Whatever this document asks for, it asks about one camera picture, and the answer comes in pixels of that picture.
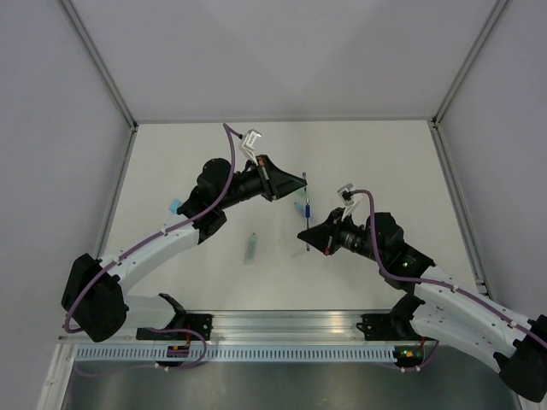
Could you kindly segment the blue ballpoint pen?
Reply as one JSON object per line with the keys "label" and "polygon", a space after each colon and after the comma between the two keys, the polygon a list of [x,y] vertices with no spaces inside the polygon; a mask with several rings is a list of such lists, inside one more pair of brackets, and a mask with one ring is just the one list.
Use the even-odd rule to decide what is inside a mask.
{"label": "blue ballpoint pen", "polygon": [[[309,194],[308,194],[308,185],[307,185],[308,177],[306,172],[303,172],[303,179],[306,181],[306,185],[304,186],[303,189],[304,189],[304,200],[305,200],[304,213],[305,213],[305,220],[306,220],[306,230],[308,230],[310,228],[310,221],[311,221],[311,207],[309,203]],[[306,243],[306,250],[307,252],[311,250],[311,246],[309,243]]]}

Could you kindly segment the blue highlighter marker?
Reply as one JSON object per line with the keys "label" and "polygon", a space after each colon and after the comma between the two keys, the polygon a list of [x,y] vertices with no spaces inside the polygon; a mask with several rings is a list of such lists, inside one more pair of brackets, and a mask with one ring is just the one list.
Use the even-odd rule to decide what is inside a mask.
{"label": "blue highlighter marker", "polygon": [[305,207],[301,203],[295,202],[294,207],[301,216],[305,216]]}

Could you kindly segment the blue highlighter cap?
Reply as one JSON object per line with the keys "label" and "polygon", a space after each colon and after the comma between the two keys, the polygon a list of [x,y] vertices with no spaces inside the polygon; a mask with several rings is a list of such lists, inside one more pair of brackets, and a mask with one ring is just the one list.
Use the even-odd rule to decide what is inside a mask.
{"label": "blue highlighter cap", "polygon": [[179,200],[178,198],[174,198],[170,205],[169,205],[169,212],[171,214],[176,214],[177,213],[177,210],[178,208],[182,205],[182,202],[181,200]]}

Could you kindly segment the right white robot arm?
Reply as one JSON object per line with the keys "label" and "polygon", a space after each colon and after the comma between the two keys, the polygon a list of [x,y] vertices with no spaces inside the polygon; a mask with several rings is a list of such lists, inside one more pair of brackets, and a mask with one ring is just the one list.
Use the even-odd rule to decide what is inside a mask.
{"label": "right white robot arm", "polygon": [[324,255],[347,249],[381,262],[384,280],[405,294],[389,318],[396,337],[434,339],[490,367],[517,395],[533,402],[546,397],[545,315],[530,319],[467,288],[405,243],[391,214],[356,225],[336,208],[297,237]]}

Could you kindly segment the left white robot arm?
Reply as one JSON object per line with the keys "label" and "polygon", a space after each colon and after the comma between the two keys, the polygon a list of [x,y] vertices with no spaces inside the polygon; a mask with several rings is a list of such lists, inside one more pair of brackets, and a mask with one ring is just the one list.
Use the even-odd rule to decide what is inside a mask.
{"label": "left white robot arm", "polygon": [[95,343],[121,330],[152,328],[168,340],[178,339],[185,332],[184,308],[166,293],[132,296],[130,289],[163,263],[214,236],[227,221],[227,208],[255,196],[273,202],[306,185],[267,155],[247,161],[241,172],[226,159],[206,162],[189,198],[159,231],[110,255],[83,254],[73,262],[61,299],[67,320]]}

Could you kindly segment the green highlighter marker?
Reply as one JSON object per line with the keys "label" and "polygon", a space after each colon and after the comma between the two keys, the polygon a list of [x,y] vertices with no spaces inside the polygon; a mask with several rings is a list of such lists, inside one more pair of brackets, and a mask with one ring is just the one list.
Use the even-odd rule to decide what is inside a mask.
{"label": "green highlighter marker", "polygon": [[256,258],[256,248],[257,248],[257,235],[253,232],[248,240],[247,248],[244,254],[244,264],[246,266],[252,265]]}

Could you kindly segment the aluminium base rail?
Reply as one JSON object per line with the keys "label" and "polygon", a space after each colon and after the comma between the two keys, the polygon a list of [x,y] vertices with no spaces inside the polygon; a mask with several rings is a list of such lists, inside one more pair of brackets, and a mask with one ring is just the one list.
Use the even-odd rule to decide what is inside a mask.
{"label": "aluminium base rail", "polygon": [[[194,314],[210,314],[212,325],[209,342],[212,343],[300,343],[367,340],[356,329],[356,323],[364,313],[388,313],[388,310],[232,310],[186,311]],[[151,313],[128,312],[121,325],[101,334],[99,343],[134,343],[137,329],[147,328],[164,332],[163,328],[174,318],[172,307]]]}

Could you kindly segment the left aluminium frame post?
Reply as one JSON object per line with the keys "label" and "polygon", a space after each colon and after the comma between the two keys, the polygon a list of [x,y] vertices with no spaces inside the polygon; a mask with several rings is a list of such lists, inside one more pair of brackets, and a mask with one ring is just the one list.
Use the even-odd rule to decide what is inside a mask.
{"label": "left aluminium frame post", "polygon": [[74,2],[70,0],[59,0],[56,1],[56,3],[67,19],[68,24],[71,26],[74,35],[80,42],[84,52],[87,54],[91,65],[97,72],[114,106],[119,111],[129,129],[132,132],[135,131],[138,128],[138,122],[132,114],[131,109],[128,107],[125,98],[122,96],[114,77]]}

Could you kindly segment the aluminium frame post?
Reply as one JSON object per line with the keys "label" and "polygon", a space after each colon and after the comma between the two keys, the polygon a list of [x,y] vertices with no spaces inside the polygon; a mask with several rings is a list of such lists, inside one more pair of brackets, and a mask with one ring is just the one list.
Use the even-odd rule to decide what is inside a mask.
{"label": "aluminium frame post", "polygon": [[128,107],[125,98],[122,96],[114,77],[74,2],[70,0],[59,0],[56,1],[56,3],[67,19],[68,24],[71,26],[74,35],[80,42],[84,52],[87,54],[91,65],[97,72],[114,106],[119,111],[129,129],[132,132],[135,131],[138,128],[138,122],[132,114],[131,109]]}
{"label": "aluminium frame post", "polygon": [[485,48],[487,41],[496,30],[497,24],[502,19],[511,3],[511,0],[496,0],[494,2],[478,34],[474,38],[469,51],[465,55],[461,66],[458,68],[456,76],[451,81],[449,89],[444,94],[441,103],[438,105],[435,114],[431,118],[430,123],[433,128],[438,129],[444,117],[447,115],[464,81],[478,60],[480,53]]}

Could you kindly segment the right aluminium frame post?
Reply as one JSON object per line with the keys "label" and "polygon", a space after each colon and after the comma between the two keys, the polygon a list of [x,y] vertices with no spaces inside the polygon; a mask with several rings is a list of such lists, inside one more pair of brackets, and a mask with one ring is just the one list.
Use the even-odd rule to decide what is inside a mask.
{"label": "right aluminium frame post", "polygon": [[487,41],[496,30],[497,24],[502,19],[511,3],[511,0],[496,0],[494,2],[478,34],[474,38],[469,51],[465,55],[461,66],[458,68],[456,76],[451,81],[449,89],[444,94],[441,103],[438,105],[435,114],[431,118],[430,123],[433,128],[438,129],[444,117],[447,115],[464,81],[478,60],[480,53],[485,48]]}

